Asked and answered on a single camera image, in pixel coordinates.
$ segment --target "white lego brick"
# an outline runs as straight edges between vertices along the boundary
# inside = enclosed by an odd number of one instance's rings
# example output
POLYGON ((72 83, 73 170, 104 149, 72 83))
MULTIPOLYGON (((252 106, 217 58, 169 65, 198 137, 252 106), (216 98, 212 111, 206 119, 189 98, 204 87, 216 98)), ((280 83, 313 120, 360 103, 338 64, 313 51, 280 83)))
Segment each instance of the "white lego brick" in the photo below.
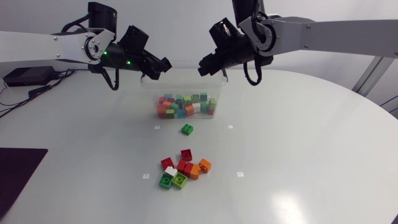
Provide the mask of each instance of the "white lego brick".
POLYGON ((175 177, 175 175, 177 174, 177 169, 174 169, 173 167, 167 167, 166 170, 164 170, 164 172, 166 172, 166 174, 171 175, 173 177, 175 177))

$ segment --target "black device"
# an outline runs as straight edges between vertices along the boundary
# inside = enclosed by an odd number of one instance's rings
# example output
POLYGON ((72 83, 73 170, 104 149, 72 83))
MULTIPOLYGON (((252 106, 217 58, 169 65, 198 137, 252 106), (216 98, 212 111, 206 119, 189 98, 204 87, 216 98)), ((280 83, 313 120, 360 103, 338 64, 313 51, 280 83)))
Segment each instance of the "black device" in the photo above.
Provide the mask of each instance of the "black device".
POLYGON ((3 80, 8 86, 46 85, 54 71, 52 66, 16 68, 3 80))

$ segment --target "green lego brick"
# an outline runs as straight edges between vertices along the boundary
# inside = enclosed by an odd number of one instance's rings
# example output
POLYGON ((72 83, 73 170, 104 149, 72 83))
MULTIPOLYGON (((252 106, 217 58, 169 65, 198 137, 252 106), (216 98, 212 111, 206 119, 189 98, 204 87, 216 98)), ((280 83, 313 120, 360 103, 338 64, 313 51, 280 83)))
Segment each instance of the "green lego brick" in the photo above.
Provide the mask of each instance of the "green lego brick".
POLYGON ((200 101, 202 102, 207 101, 207 93, 200 93, 200 101))
POLYGON ((199 94, 192 95, 192 103, 199 103, 199 102, 200 102, 199 94))
POLYGON ((186 135, 190 135, 193 131, 193 127, 190 126, 189 124, 184 125, 184 127, 182 127, 181 132, 186 134, 186 135))
POLYGON ((202 113, 207 113, 208 110, 209 110, 209 106, 207 105, 207 103, 201 102, 200 103, 200 111, 202 113))
POLYGON ((166 110, 166 118, 174 118, 174 110, 166 110))
POLYGON ((172 182, 174 186, 178 187, 179 189, 182 189, 185 183, 187 182, 187 179, 188 177, 178 172, 173 178, 172 182))
POLYGON ((160 178, 159 186, 170 189, 172 187, 172 184, 173 177, 168 174, 163 174, 162 178, 160 178))
POLYGON ((177 110, 180 109, 180 106, 178 104, 176 104, 176 103, 172 103, 170 108, 172 108, 175 112, 177 112, 177 110))

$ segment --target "toy block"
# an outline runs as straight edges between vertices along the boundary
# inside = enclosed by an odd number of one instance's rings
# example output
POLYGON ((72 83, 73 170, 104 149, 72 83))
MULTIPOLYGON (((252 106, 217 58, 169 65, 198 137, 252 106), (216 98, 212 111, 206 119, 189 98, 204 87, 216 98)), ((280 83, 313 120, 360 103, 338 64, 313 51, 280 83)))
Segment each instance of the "toy block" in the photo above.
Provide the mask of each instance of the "toy block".
POLYGON ((199 103, 199 102, 200 102, 199 94, 193 94, 192 95, 192 103, 199 103))
POLYGON ((195 113, 195 109, 192 105, 186 106, 185 110, 187 111, 187 116, 191 116, 195 113))
POLYGON ((180 109, 177 111, 177 117, 178 118, 186 118, 187 117, 187 112, 185 109, 180 109))
POLYGON ((190 95, 184 96, 184 97, 182 98, 182 103, 183 103, 185 106, 189 105, 191 102, 192 102, 192 98, 191 98, 190 95))
POLYGON ((166 110, 166 118, 174 118, 174 110, 166 110))
POLYGON ((217 105, 216 99, 210 99, 209 110, 215 110, 217 105))
POLYGON ((199 162, 199 166, 200 166, 200 169, 201 169, 205 174, 207 174, 207 173, 210 171, 210 169, 211 169, 211 163, 210 163, 209 161, 207 161, 206 159, 202 159, 202 160, 199 162))
POLYGON ((166 101, 166 97, 162 96, 159 98, 159 104, 162 104, 165 101, 166 101))
POLYGON ((187 162, 184 168, 184 172, 182 173, 183 175, 186 175, 187 177, 190 177, 191 170, 193 167, 193 163, 187 162))
POLYGON ((179 106, 178 104, 176 104, 176 103, 172 103, 172 104, 170 105, 170 108, 171 108, 172 110, 174 110, 174 111, 177 111, 178 109, 180 109, 180 106, 179 106))
POLYGON ((191 149, 181 150, 181 159, 183 161, 191 161, 192 160, 191 149))
POLYGON ((192 166, 191 171, 190 171, 189 178, 192 178, 192 179, 194 179, 194 180, 197 180, 197 179, 199 178, 199 175, 200 175, 200 166, 194 164, 194 165, 192 166))
POLYGON ((173 94, 165 94, 165 95, 164 95, 164 98, 166 99, 166 101, 167 101, 169 98, 171 98, 171 97, 173 97, 173 94))
POLYGON ((179 171, 180 173, 183 174, 186 165, 187 165, 187 162, 186 162, 186 161, 183 161, 183 160, 181 159, 180 162, 178 162, 177 171, 179 171))
POLYGON ((182 189, 185 183, 187 182, 187 179, 188 177, 178 172, 173 178, 172 182, 174 186, 178 187, 179 189, 182 189))
POLYGON ((200 101, 202 102, 207 101, 207 93, 200 93, 200 101))
POLYGON ((200 103, 200 111, 202 113, 207 113, 207 111, 209 110, 209 106, 207 105, 206 102, 201 102, 200 103))
POLYGON ((168 174, 163 174, 160 178, 159 186, 170 189, 173 184, 173 177, 168 174))
POLYGON ((194 113, 199 113, 200 112, 200 103, 193 103, 193 112, 194 113))
POLYGON ((169 166, 166 168, 166 170, 164 170, 164 172, 172 177, 175 177, 175 175, 177 174, 177 169, 169 166))
POLYGON ((163 102, 163 105, 166 107, 167 110, 169 110, 172 104, 168 101, 165 101, 163 102))
POLYGON ((174 163, 171 157, 162 160, 160 163, 162 164, 163 170, 166 170, 169 166, 174 168, 174 163))
POLYGON ((193 131, 193 126, 190 126, 189 124, 184 125, 184 127, 182 127, 181 132, 186 134, 186 135, 190 135, 193 131))

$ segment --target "lime green lego brick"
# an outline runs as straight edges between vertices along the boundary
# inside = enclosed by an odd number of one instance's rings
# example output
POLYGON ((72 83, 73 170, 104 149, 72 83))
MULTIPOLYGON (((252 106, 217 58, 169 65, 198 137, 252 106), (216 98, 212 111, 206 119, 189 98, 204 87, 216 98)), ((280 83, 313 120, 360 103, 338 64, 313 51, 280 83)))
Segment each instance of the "lime green lego brick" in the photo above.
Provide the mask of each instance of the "lime green lego brick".
POLYGON ((174 112, 176 113, 178 109, 180 109, 180 106, 176 103, 172 103, 170 108, 172 108, 174 110, 174 112))
POLYGON ((186 135, 190 135, 193 131, 193 126, 190 126, 189 124, 184 125, 184 127, 182 127, 181 132, 186 134, 186 135))
POLYGON ((166 118, 174 118, 174 110, 166 110, 166 118))
POLYGON ((173 177, 168 174, 163 174, 160 178, 159 186, 170 189, 173 184, 173 177))
POLYGON ((178 187, 179 189, 182 189, 185 185, 185 183, 187 182, 188 177, 181 174, 180 172, 177 172, 177 174, 175 175, 175 177, 173 178, 172 182, 174 184, 174 186, 178 187))
POLYGON ((199 102, 200 102, 199 94, 193 94, 192 95, 192 103, 199 103, 199 102))

